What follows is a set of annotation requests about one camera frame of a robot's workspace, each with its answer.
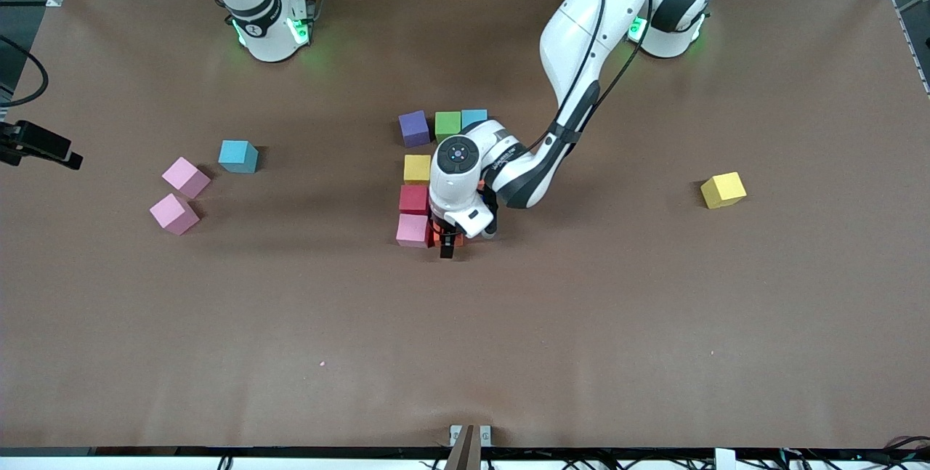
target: cube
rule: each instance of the cube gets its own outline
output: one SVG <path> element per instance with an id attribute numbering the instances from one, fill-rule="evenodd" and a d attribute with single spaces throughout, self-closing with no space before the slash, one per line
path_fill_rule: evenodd
<path id="1" fill-rule="evenodd" d="M 189 198 L 197 198 L 200 191 L 210 182 L 206 174 L 184 158 L 178 158 L 174 165 L 162 174 L 162 178 Z"/>
<path id="2" fill-rule="evenodd" d="M 429 155 L 404 156 L 404 185 L 429 185 Z"/>
<path id="3" fill-rule="evenodd" d="M 735 172 L 713 176 L 700 186 L 700 191 L 704 194 L 707 208 L 730 206 L 746 198 L 746 189 L 743 188 L 740 175 Z"/>
<path id="4" fill-rule="evenodd" d="M 259 151 L 242 139 L 224 139 L 219 147 L 219 165 L 229 172 L 252 174 L 259 162 Z"/>
<path id="5" fill-rule="evenodd" d="M 401 247 L 427 248 L 429 217 L 401 214 L 397 222 L 397 244 Z"/>
<path id="6" fill-rule="evenodd" d="M 462 130 L 462 113 L 436 113 L 436 142 L 458 134 Z"/>
<path id="7" fill-rule="evenodd" d="M 418 147 L 429 143 L 429 126 L 426 125 L 426 113 L 417 110 L 415 113 L 401 115 L 401 135 L 404 136 L 405 147 Z"/>
<path id="8" fill-rule="evenodd" d="M 472 123 L 485 121 L 488 119 L 488 109 L 466 109 L 462 110 L 462 129 L 467 128 Z"/>
<path id="9" fill-rule="evenodd" d="M 401 214 L 428 216 L 429 187 L 426 185 L 402 185 L 399 209 Z"/>
<path id="10" fill-rule="evenodd" d="M 200 221 L 193 208 L 176 195 L 166 195 L 164 199 L 149 208 L 155 220 L 166 231 L 174 235 L 182 235 L 193 224 Z"/>

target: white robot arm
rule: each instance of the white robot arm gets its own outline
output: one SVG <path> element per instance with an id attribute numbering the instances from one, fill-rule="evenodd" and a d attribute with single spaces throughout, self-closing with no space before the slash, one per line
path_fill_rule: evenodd
<path id="1" fill-rule="evenodd" d="M 674 57 L 697 37 L 707 3 L 564 0 L 539 40 L 543 68 L 560 107 L 537 142 L 537 151 L 531 152 L 537 143 L 527 148 L 501 123 L 488 120 L 445 139 L 433 155 L 429 205 L 441 231 L 442 255 L 451 257 L 459 232 L 468 238 L 481 232 L 494 234 L 498 196 L 509 208 L 530 208 L 542 199 L 562 160 L 581 138 L 585 123 L 617 82 L 601 95 L 598 78 L 604 61 L 641 10 L 648 24 L 635 50 L 641 47 L 657 57 Z M 481 193 L 476 190 L 480 179 L 485 181 Z"/>
<path id="2" fill-rule="evenodd" d="M 310 42 L 312 0 L 222 0 L 239 42 L 262 62 L 280 62 Z"/>

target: table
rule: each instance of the table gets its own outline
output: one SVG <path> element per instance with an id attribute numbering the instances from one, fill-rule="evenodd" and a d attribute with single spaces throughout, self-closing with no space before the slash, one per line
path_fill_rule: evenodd
<path id="1" fill-rule="evenodd" d="M 930 430 L 928 105 L 886 0 L 715 0 L 642 57 L 532 211 L 393 244 L 396 116 L 555 109 L 560 0 L 326 0 L 280 64 L 213 0 L 65 0 L 10 113 L 73 172 L 0 174 L 2 444 L 878 447 Z M 622 47 L 602 79 L 617 72 Z M 20 93 L 37 84 L 24 73 Z M 259 147 L 223 173 L 221 139 Z M 431 152 L 432 147 L 423 152 Z M 214 177 L 178 238 L 148 208 Z M 740 172 L 750 195 L 702 208 Z"/>

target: stacked cubes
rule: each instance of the stacked cubes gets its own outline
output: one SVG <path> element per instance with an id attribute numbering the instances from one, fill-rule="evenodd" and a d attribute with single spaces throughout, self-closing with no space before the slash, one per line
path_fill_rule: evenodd
<path id="1" fill-rule="evenodd" d="M 443 139 L 462 132 L 473 123 L 488 119 L 485 109 L 454 110 L 454 112 L 438 112 L 435 116 L 433 133 L 436 143 Z M 404 137 L 405 147 L 418 147 L 431 142 L 429 138 L 429 125 L 426 122 L 426 113 L 417 110 L 415 113 L 406 113 L 398 116 L 401 135 Z M 439 234 L 429 221 L 429 165 L 430 155 L 404 156 L 404 185 L 401 186 L 398 209 L 400 217 L 397 221 L 397 242 L 401 247 L 427 248 L 439 242 Z M 456 247 L 461 247 L 465 237 L 456 236 Z"/>
<path id="2" fill-rule="evenodd" d="M 398 204 L 397 244 L 429 247 L 429 156 L 404 156 L 404 185 Z"/>

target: black cable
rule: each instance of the black cable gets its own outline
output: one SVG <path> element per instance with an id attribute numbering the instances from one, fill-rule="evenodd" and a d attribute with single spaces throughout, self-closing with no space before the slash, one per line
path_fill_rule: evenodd
<path id="1" fill-rule="evenodd" d="M 833 464 L 833 461 L 831 461 L 830 458 L 820 457 L 813 450 L 810 450 L 810 449 L 807 449 L 807 452 L 811 454 L 811 457 L 813 457 L 814 459 L 818 461 L 823 461 L 823 463 L 826 464 L 826 466 L 833 468 L 833 470 L 841 470 L 839 466 L 837 466 L 836 464 Z"/>
<path id="2" fill-rule="evenodd" d="M 900 441 L 897 441 L 897 443 L 890 444 L 884 447 L 883 449 L 881 449 L 881 451 L 883 451 L 884 453 L 887 453 L 890 450 L 899 449 L 900 447 L 903 447 L 904 445 L 909 445 L 910 443 L 914 443 L 916 441 L 930 441 L 930 437 L 927 437 L 927 436 L 906 437 L 904 439 L 901 439 Z"/>
<path id="3" fill-rule="evenodd" d="M 219 464 L 217 466 L 217 470 L 231 470 L 232 467 L 233 467 L 233 457 L 231 455 L 224 455 L 219 458 Z"/>
<path id="4" fill-rule="evenodd" d="M 607 90 L 604 91 L 604 94 L 601 95 L 601 98 L 598 99 L 597 102 L 594 103 L 594 106 L 591 107 L 591 110 L 590 112 L 588 112 L 588 115 L 586 116 L 585 121 L 591 119 L 591 116 L 594 116 L 594 113 L 596 112 L 597 108 L 601 106 L 601 103 L 603 103 L 605 99 L 607 99 L 608 94 L 610 94 L 611 90 L 614 89 L 614 86 L 617 85 L 617 82 L 620 81 L 624 73 L 627 72 L 627 69 L 630 68 L 630 64 L 634 62 L 634 58 L 639 53 L 640 47 L 642 46 L 642 42 L 645 41 L 645 36 L 649 33 L 649 27 L 652 25 L 652 4 L 653 4 L 652 0 L 647 0 L 647 19 L 645 19 L 647 23 L 645 23 L 645 28 L 642 29 L 642 36 L 640 36 L 639 43 L 637 43 L 636 46 L 634 47 L 634 50 L 630 54 L 630 57 L 627 57 L 627 62 L 623 64 L 623 67 L 620 69 L 620 72 L 618 72 L 617 75 L 614 76 L 614 80 L 610 82 L 609 86 L 607 86 Z"/>
<path id="5" fill-rule="evenodd" d="M 594 48 L 595 36 L 597 36 L 598 31 L 601 30 L 601 21 L 604 19 L 605 2 L 607 2 L 607 0 L 601 0 L 600 7 L 598 7 L 597 11 L 597 20 L 594 23 L 594 30 L 591 32 L 591 42 L 588 43 L 588 49 L 585 50 L 584 54 L 581 55 L 581 65 L 578 66 L 578 72 L 575 73 L 575 79 L 572 80 L 571 86 L 568 86 L 568 92 L 565 92 L 565 98 L 562 98 L 562 103 L 559 105 L 559 110 L 555 110 L 555 118 L 552 120 L 552 123 L 555 123 L 559 119 L 559 116 L 562 115 L 562 110 L 565 109 L 565 103 L 568 102 L 568 98 L 571 97 L 572 92 L 574 92 L 575 86 L 578 85 L 578 79 L 581 79 L 581 73 L 584 71 L 584 64 L 588 62 L 588 56 L 591 54 L 591 49 Z M 533 142 L 532 145 L 526 147 L 526 150 L 531 151 L 532 149 L 535 149 L 535 147 L 537 147 L 539 143 L 542 143 L 542 140 L 546 138 L 546 134 L 549 134 L 548 129 L 544 130 L 544 132 L 539 135 L 539 137 L 535 140 L 535 142 Z"/>
<path id="6" fill-rule="evenodd" d="M 29 96 L 26 96 L 25 98 L 13 100 L 12 102 L 0 102 L 0 108 L 17 107 L 19 105 L 26 105 L 26 103 L 32 102 L 32 100 L 35 100 L 39 96 L 42 96 L 42 93 L 44 93 L 46 89 L 49 88 L 49 73 L 46 72 L 46 68 L 44 68 L 44 66 L 42 65 L 42 62 L 39 62 L 37 57 L 33 56 L 32 52 L 26 49 L 23 49 L 23 47 L 20 46 L 20 44 L 16 43 L 15 41 L 11 39 L 8 39 L 6 36 L 3 36 L 3 34 L 0 34 L 0 40 L 4 41 L 4 43 L 7 43 L 7 45 L 9 46 L 12 46 L 13 49 L 17 50 L 17 52 L 23 53 L 29 60 L 32 60 L 33 63 L 36 64 L 36 68 L 39 70 L 40 75 L 42 75 L 42 84 L 39 85 L 39 87 L 36 89 L 36 92 L 33 92 L 32 94 L 30 94 Z"/>
<path id="7" fill-rule="evenodd" d="M 756 468 L 764 468 L 764 470 L 772 470 L 772 467 L 768 466 L 768 464 L 763 463 L 763 461 L 759 461 L 758 463 L 753 463 L 753 461 L 747 461 L 745 459 L 738 459 L 737 461 L 743 464 L 748 464 L 749 466 L 755 466 Z"/>

